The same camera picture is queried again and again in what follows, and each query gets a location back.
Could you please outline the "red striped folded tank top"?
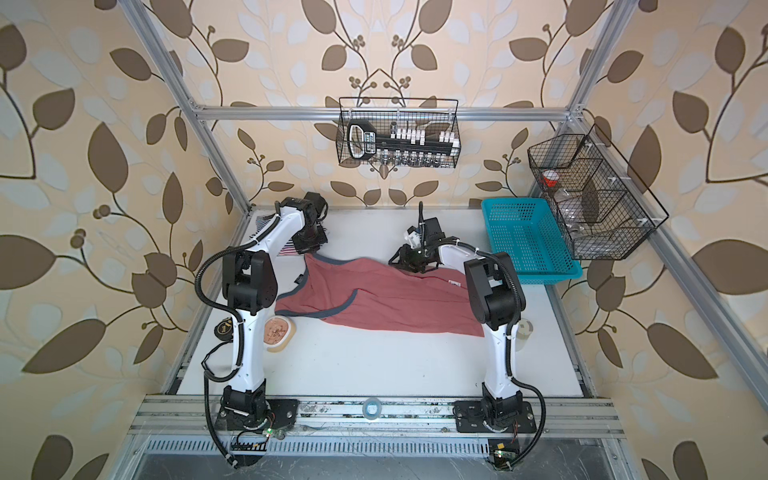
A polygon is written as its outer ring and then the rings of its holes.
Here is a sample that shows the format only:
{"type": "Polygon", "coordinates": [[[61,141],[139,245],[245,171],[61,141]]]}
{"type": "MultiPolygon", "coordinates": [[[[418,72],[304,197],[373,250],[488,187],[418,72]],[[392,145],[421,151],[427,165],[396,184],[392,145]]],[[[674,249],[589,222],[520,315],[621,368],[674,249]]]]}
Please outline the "red striped folded tank top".
{"type": "Polygon", "coordinates": [[[292,240],[289,240],[280,249],[278,255],[279,256],[297,256],[297,255],[299,255],[299,251],[297,250],[294,242],[292,240]]]}

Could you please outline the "red white item in basket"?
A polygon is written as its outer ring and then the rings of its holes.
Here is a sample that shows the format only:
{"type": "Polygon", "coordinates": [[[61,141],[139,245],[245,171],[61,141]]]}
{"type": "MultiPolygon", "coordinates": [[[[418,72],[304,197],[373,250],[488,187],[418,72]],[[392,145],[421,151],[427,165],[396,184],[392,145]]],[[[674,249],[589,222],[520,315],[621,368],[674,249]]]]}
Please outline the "red white item in basket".
{"type": "Polygon", "coordinates": [[[560,180],[559,174],[554,170],[545,170],[541,174],[541,178],[543,181],[544,186],[547,189],[555,189],[560,180]]]}

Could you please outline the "white tape roll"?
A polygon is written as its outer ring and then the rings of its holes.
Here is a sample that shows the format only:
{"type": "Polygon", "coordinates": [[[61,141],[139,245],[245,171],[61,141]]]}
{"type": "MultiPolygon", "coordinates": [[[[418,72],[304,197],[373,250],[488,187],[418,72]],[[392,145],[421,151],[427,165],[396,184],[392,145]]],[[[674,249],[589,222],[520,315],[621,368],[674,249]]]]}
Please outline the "white tape roll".
{"type": "Polygon", "coordinates": [[[517,352],[521,351],[525,347],[533,332],[534,326],[530,320],[523,318],[518,322],[515,340],[515,350],[517,352]]]}

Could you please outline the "teal plastic basket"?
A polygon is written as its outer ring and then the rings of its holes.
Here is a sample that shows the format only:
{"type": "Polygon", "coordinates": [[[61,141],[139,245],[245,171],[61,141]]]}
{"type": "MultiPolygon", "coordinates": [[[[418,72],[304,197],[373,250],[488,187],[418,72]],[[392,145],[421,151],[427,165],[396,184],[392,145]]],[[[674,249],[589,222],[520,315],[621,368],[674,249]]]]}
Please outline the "teal plastic basket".
{"type": "Polygon", "coordinates": [[[545,200],[485,199],[481,211],[491,252],[510,256],[522,284],[554,285],[582,276],[545,200]]]}

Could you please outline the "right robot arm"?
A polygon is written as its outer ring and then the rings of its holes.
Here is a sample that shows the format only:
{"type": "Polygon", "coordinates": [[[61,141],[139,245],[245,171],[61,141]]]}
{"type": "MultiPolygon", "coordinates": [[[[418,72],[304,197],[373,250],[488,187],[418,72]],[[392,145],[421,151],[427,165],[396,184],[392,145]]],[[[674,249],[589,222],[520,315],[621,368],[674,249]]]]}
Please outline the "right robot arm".
{"type": "Polygon", "coordinates": [[[456,430],[510,434],[511,440],[489,448],[489,463],[498,471],[512,471],[537,446],[547,420],[540,389],[516,375],[515,344],[527,303],[512,259],[446,235],[437,218],[424,216],[422,205],[405,240],[390,258],[391,266],[411,273],[443,266],[465,274],[470,309],[482,326],[488,359],[481,397],[453,405],[456,430]]]}

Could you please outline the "black handled tool in basket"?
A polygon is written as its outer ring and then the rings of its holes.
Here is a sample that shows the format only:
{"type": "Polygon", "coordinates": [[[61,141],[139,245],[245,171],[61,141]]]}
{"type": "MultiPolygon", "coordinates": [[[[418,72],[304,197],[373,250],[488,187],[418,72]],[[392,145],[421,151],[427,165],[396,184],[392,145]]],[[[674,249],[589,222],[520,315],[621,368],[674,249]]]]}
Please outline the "black handled tool in basket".
{"type": "Polygon", "coordinates": [[[418,161],[442,162],[457,158],[461,153],[461,140],[451,130],[429,131],[428,122],[422,126],[411,126],[390,122],[375,127],[367,120],[353,120],[346,129],[345,142],[354,159],[380,162],[418,161]]]}

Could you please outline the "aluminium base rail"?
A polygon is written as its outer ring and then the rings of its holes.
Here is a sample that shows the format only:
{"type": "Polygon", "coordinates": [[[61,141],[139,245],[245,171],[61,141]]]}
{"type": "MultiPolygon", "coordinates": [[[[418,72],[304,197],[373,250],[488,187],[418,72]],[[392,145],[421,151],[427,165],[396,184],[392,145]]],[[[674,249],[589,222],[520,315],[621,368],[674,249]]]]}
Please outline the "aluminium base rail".
{"type": "MultiPolygon", "coordinates": [[[[460,433],[453,405],[469,397],[300,396],[294,427],[270,439],[242,436],[246,455],[352,455],[489,459],[489,448],[512,439],[510,434],[460,433]]],[[[612,401],[600,398],[548,398],[546,442],[574,440],[598,448],[616,479],[637,479],[626,435],[612,401]]],[[[150,452],[200,454],[222,458],[204,419],[200,395],[150,395],[129,428],[112,478],[125,479],[150,452]]]]}

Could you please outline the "beige round tape dispenser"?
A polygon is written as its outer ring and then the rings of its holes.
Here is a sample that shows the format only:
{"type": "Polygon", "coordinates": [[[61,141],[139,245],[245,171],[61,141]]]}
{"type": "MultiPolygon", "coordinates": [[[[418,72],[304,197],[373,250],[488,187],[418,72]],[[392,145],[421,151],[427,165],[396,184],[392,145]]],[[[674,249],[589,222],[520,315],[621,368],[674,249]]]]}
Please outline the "beige round tape dispenser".
{"type": "Polygon", "coordinates": [[[292,319],[274,316],[265,323],[263,343],[268,352],[280,352],[290,342],[296,332],[292,319]]]}

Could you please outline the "maroon tank top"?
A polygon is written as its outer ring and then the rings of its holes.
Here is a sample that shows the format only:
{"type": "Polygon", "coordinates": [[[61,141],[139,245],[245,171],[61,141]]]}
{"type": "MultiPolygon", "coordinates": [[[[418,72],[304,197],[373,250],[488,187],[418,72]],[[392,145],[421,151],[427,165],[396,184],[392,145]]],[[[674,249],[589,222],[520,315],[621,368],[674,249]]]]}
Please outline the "maroon tank top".
{"type": "Polygon", "coordinates": [[[275,313],[371,331],[481,337],[465,275],[438,268],[398,270],[373,259],[305,257],[297,286],[278,297],[275,313]]]}

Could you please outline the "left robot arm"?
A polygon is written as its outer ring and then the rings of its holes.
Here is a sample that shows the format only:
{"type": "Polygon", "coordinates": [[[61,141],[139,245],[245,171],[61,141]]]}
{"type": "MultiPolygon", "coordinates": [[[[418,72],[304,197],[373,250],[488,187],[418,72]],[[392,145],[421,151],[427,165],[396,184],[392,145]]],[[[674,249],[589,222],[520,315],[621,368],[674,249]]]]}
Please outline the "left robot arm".
{"type": "Polygon", "coordinates": [[[325,244],[322,221],[327,212],[327,202],[318,193],[287,197],[275,204],[253,239],[212,255],[195,276],[199,300],[232,320],[231,335],[203,357],[201,368],[206,428],[233,469],[247,465],[240,447],[244,434],[270,439],[297,421],[299,400],[267,395],[263,337],[278,298],[275,259],[288,242],[299,253],[313,253],[325,244]]]}

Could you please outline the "blue striped tank top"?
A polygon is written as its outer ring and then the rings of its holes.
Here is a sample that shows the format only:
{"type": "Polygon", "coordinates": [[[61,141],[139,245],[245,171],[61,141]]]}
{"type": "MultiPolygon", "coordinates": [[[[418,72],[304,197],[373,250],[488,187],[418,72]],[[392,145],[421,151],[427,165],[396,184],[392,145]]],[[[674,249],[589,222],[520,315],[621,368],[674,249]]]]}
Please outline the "blue striped tank top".
{"type": "Polygon", "coordinates": [[[251,239],[256,242],[261,242],[271,234],[271,232],[280,224],[280,221],[281,216],[279,214],[257,216],[255,222],[256,231],[251,236],[251,239]]]}

